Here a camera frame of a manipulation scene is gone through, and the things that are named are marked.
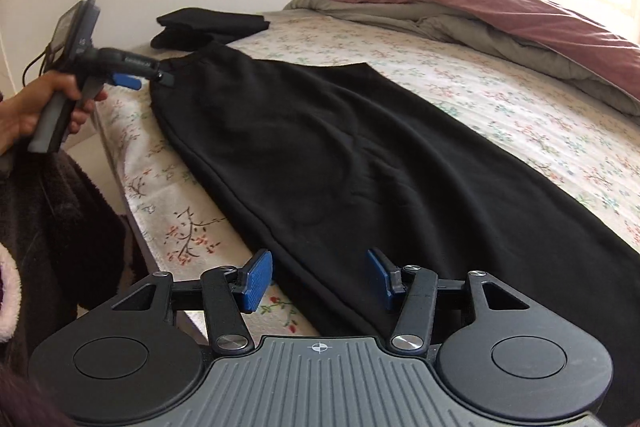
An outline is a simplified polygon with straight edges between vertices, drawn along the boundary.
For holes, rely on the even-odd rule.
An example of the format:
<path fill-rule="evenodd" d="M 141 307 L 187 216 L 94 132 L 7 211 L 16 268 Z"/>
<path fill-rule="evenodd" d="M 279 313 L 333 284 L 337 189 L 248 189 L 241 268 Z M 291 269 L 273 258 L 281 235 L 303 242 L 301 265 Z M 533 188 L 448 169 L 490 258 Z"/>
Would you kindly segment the person left hand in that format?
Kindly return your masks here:
<path fill-rule="evenodd" d="M 1 155 L 6 154 L 21 139 L 31 136 L 43 109 L 52 96 L 62 93 L 65 98 L 79 101 L 81 92 L 73 75 L 49 70 L 16 95 L 1 101 Z"/>

